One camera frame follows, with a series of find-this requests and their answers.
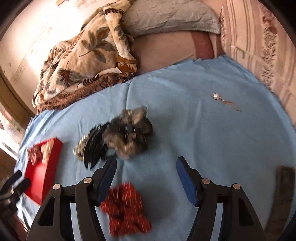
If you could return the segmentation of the pink striped scrunchie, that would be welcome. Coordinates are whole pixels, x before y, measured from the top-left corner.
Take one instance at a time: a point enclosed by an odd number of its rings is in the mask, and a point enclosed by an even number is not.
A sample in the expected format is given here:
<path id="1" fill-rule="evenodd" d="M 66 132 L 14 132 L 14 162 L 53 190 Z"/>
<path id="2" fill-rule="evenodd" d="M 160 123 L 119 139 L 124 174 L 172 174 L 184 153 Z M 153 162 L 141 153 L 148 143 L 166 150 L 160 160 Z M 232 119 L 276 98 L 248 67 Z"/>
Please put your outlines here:
<path id="1" fill-rule="evenodd" d="M 27 149 L 28 158 L 33 166 L 35 166 L 39 161 L 43 160 L 43 153 L 41 151 L 41 146 L 33 146 Z"/>

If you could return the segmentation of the dark red dotted scrunchie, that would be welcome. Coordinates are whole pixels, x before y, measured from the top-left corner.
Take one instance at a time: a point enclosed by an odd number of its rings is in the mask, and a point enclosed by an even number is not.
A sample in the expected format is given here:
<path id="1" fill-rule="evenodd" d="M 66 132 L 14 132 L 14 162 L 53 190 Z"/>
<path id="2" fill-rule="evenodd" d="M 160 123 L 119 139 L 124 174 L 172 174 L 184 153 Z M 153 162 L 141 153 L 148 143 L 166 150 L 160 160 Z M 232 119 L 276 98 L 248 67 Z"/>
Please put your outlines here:
<path id="1" fill-rule="evenodd" d="M 144 214 L 142 196 L 131 183 L 109 189 L 100 208 L 108 214 L 109 232 L 113 237 L 148 233 L 152 229 Z"/>

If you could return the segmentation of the black hair claw clip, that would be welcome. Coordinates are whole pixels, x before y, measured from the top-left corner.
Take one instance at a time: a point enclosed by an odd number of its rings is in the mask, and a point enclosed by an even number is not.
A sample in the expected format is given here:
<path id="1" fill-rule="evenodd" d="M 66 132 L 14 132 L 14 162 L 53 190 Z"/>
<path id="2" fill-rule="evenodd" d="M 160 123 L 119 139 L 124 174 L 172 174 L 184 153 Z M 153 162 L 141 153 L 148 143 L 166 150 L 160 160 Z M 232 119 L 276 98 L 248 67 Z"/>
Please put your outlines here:
<path id="1" fill-rule="evenodd" d="M 100 159 L 103 161 L 107 159 L 108 146 L 104 142 L 103 133 L 108 125 L 109 123 L 95 126 L 89 132 L 83 151 L 83 162 L 86 169 L 88 169 L 89 164 L 90 169 L 92 169 Z"/>

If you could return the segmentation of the grey fuzzy scrunchie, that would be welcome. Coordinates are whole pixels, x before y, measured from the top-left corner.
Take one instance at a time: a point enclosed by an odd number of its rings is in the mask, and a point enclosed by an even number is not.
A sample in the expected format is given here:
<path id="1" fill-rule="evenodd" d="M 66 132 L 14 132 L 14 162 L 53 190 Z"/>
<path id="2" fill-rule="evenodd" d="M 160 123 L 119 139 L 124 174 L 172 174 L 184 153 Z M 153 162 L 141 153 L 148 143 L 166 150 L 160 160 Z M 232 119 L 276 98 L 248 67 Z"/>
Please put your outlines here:
<path id="1" fill-rule="evenodd" d="M 147 138 L 153 127 L 147 118 L 147 107 L 125 109 L 115 117 L 102 134 L 107 147 L 115 149 L 116 155 L 129 160 L 148 149 Z"/>

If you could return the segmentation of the white satin scrunchie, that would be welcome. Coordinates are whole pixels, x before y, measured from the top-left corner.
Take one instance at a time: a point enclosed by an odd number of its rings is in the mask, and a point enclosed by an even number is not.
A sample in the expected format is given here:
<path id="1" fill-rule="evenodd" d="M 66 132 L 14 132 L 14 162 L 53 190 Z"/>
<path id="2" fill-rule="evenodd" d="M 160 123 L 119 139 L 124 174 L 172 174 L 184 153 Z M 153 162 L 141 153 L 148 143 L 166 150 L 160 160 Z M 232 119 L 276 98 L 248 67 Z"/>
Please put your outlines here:
<path id="1" fill-rule="evenodd" d="M 51 154 L 51 151 L 53 149 L 54 142 L 55 142 L 54 140 L 49 140 L 45 144 L 43 144 L 41 146 L 41 153 L 43 154 L 42 164 L 44 166 L 48 165 L 50 154 Z"/>

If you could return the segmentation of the red tray box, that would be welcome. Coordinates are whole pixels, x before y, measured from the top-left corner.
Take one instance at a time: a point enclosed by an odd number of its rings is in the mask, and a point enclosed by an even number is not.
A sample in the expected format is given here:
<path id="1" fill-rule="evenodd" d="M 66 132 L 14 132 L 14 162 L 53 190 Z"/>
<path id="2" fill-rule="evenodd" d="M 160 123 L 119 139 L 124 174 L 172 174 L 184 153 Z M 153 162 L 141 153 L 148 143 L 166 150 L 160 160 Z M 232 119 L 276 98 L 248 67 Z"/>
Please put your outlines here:
<path id="1" fill-rule="evenodd" d="M 31 186 L 25 192 L 25 194 L 38 205 L 42 204 L 46 198 L 46 195 L 54 185 L 55 173 L 63 143 L 58 138 L 51 138 L 33 145 L 42 146 L 49 140 L 54 140 L 55 142 L 50 154 L 48 165 L 44 166 L 42 161 L 39 161 L 35 166 L 33 166 L 28 159 L 28 164 L 25 171 L 25 177 L 29 178 L 31 181 Z"/>

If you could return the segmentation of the dark smartphone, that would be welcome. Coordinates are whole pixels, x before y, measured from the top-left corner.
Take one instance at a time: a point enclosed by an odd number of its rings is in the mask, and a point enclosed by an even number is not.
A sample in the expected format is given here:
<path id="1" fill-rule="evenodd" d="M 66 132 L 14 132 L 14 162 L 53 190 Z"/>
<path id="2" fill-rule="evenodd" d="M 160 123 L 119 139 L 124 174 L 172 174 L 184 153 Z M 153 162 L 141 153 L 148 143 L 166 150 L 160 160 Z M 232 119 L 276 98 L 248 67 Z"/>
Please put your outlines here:
<path id="1" fill-rule="evenodd" d="M 266 240 L 278 240 L 290 215 L 295 190 L 295 169 L 280 166 L 276 170 L 276 185 L 271 213 L 265 227 Z"/>

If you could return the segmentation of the blue bed cloth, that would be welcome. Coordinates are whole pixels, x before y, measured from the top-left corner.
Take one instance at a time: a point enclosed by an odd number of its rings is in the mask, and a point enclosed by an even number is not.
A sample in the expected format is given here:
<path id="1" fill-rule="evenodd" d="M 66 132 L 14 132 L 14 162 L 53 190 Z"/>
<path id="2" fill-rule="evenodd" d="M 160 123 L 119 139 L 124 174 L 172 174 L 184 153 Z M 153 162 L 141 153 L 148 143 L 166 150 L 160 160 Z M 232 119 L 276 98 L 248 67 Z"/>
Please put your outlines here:
<path id="1" fill-rule="evenodd" d="M 213 99 L 214 92 L 235 102 L 241 112 Z M 122 240 L 187 239 L 197 209 L 176 171 L 180 156 L 218 185 L 240 184 L 266 225 L 276 169 L 295 166 L 295 129 L 278 99 L 227 56 L 186 60 L 106 88 L 66 109 L 42 112 L 28 125 L 15 168 L 26 170 L 27 148 L 58 138 L 63 146 L 55 182 L 77 184 L 93 174 L 73 153 L 79 140 L 123 109 L 141 106 L 147 107 L 154 129 L 149 148 L 129 161 L 118 160 L 112 185 L 134 185 L 152 229 Z"/>

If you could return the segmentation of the floral leaf blanket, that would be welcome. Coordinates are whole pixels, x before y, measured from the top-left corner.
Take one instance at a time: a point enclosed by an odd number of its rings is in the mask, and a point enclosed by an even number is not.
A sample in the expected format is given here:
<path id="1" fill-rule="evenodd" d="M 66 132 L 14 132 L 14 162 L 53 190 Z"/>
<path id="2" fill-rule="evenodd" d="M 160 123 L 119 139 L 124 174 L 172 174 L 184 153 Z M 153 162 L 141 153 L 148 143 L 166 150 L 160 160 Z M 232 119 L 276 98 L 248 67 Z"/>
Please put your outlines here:
<path id="1" fill-rule="evenodd" d="M 64 109 L 133 78 L 138 63 L 122 19 L 132 4 L 115 1 L 98 8 L 75 37 L 50 50 L 32 98 L 38 112 Z"/>

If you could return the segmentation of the pink bedsheet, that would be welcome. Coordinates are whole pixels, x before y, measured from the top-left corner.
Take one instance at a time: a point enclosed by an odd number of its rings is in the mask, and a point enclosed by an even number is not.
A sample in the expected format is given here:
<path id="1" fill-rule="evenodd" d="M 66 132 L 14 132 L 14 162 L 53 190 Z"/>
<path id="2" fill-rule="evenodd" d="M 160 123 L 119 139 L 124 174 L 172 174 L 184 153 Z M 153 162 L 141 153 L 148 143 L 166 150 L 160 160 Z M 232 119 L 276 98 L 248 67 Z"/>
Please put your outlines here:
<path id="1" fill-rule="evenodd" d="M 213 59 L 224 54 L 220 35 L 202 31 L 176 31 L 134 38 L 134 53 L 141 75 L 181 61 Z"/>

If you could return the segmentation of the striped floral pillow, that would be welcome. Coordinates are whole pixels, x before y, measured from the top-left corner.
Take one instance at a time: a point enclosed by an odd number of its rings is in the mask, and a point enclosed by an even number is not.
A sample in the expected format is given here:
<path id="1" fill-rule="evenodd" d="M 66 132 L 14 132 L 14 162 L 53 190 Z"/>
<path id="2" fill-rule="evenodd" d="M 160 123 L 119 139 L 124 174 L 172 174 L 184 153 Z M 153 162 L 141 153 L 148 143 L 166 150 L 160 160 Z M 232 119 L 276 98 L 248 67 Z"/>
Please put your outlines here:
<path id="1" fill-rule="evenodd" d="M 220 23 L 223 51 L 273 92 L 295 123 L 295 46 L 283 26 L 260 1 L 225 1 Z"/>

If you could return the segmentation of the grey blue pillow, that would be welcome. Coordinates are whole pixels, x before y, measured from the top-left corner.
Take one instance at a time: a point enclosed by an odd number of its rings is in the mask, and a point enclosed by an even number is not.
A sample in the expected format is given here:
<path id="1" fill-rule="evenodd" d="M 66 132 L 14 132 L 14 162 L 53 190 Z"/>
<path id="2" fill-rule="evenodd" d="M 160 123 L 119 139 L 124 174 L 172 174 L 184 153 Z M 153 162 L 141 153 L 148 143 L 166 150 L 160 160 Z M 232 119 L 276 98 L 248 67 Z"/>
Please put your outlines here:
<path id="1" fill-rule="evenodd" d="M 135 1 L 122 19 L 134 37 L 175 31 L 221 33 L 217 15 L 202 1 Z"/>

